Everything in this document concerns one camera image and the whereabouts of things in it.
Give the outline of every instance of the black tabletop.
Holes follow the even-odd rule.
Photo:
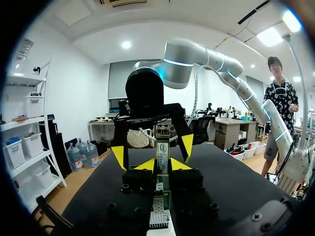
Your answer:
[[[129,164],[140,165],[154,156],[154,149],[129,149]],[[170,149],[170,156],[183,162],[177,147]],[[218,219],[225,222],[221,227],[232,226],[268,201],[280,200],[283,196],[296,205],[277,186],[214,145],[193,146],[188,165],[199,168],[204,176],[205,189],[213,201],[219,204]],[[114,154],[110,153],[74,195],[64,210],[63,217],[75,223],[106,209],[122,185],[123,173]],[[172,208],[170,212],[176,231]]]

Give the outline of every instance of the white cable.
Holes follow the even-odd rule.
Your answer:
[[[189,117],[188,121],[187,121],[187,126],[190,125],[193,117],[195,116],[195,112],[196,112],[196,108],[197,108],[197,103],[198,103],[198,79],[199,79],[199,72],[200,72],[200,69],[202,68],[202,66],[196,66],[196,70],[195,70],[195,102],[193,104],[193,109],[192,109],[192,112],[191,112],[191,116]],[[169,141],[172,142],[172,141],[175,141],[178,139],[178,136],[174,136],[173,138],[171,138]]]
[[[307,100],[307,94],[306,94],[306,88],[305,88],[305,78],[303,76],[303,72],[302,72],[302,67],[301,64],[297,58],[297,54],[295,53],[295,50],[291,44],[291,40],[288,39],[287,40],[289,43],[289,48],[296,60],[296,63],[298,65],[300,74],[301,74],[301,80],[302,80],[302,86],[303,86],[303,102],[304,102],[304,107],[303,107],[303,129],[302,129],[302,134],[301,134],[301,139],[300,139],[300,143],[299,143],[299,149],[300,150],[305,150],[305,140],[306,140],[306,132],[307,132],[307,124],[308,124],[308,109],[309,109],[309,105],[308,105],[308,100]]]
[[[195,112],[196,112],[196,108],[197,108],[197,102],[198,102],[198,79],[199,79],[199,72],[200,72],[200,69],[201,68],[204,68],[204,66],[199,66],[197,65],[196,66],[196,70],[195,70],[195,74],[194,74],[194,77],[195,77],[195,101],[194,101],[194,104],[193,104],[193,109],[192,109],[192,112],[191,112],[191,116],[189,118],[189,120],[187,121],[187,125],[189,126],[194,115],[195,115]],[[152,137],[151,135],[149,135],[147,132],[145,132],[142,128],[139,128],[139,130],[141,131],[141,133],[146,136],[148,139],[152,140],[152,141],[156,141],[157,139]],[[178,136],[174,136],[173,138],[170,138],[169,141],[172,142],[172,141],[175,141],[177,140]]]

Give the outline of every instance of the person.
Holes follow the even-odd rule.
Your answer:
[[[281,61],[277,57],[269,57],[268,66],[270,72],[274,76],[274,80],[265,91],[264,101],[270,99],[275,104],[287,129],[291,136],[293,136],[293,113],[299,110],[296,91],[293,85],[282,77],[283,67]],[[262,176],[265,176],[269,171],[277,152],[278,147],[275,138],[272,135],[272,130],[270,130],[264,154],[266,161],[261,172]]]

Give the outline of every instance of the white storage bin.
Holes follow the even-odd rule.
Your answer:
[[[28,118],[43,116],[44,115],[44,97],[43,96],[25,97],[24,114]]]
[[[50,165],[44,161],[38,161],[31,167],[31,171],[37,176],[39,183],[43,188],[48,188],[53,182],[53,175],[50,171]]]
[[[238,155],[234,155],[234,156],[232,156],[232,157],[234,157],[235,159],[237,159],[237,160],[239,160],[239,161],[242,161],[243,158],[244,158],[244,152],[241,153],[241,154],[238,154]]]
[[[34,178],[35,178],[34,173],[31,172],[30,168],[27,168],[26,170],[22,171],[14,178],[20,186],[19,194],[24,203],[33,200],[35,197],[34,193],[36,193],[38,187],[34,185],[35,184],[38,185],[38,183],[34,182]]]
[[[265,151],[266,144],[261,141],[252,142],[251,144],[254,144],[256,146],[256,150],[254,155],[259,155]]]
[[[5,149],[6,156],[10,158],[14,168],[17,168],[25,162],[25,157],[22,150],[22,140],[5,146]]]
[[[34,133],[30,137],[23,138],[23,150],[27,156],[35,157],[43,152],[40,135],[41,133]]]
[[[250,150],[245,150],[245,154],[244,154],[244,159],[243,159],[243,160],[246,160],[246,159],[248,159],[248,158],[251,158],[251,157],[254,155],[256,149],[257,149],[257,147],[256,147],[254,144],[252,144],[252,147],[251,147]]]

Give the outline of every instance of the office chair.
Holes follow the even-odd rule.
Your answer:
[[[214,119],[214,117],[201,117],[197,120],[196,126],[193,129],[192,145],[201,144],[209,140],[207,129],[209,122]]]

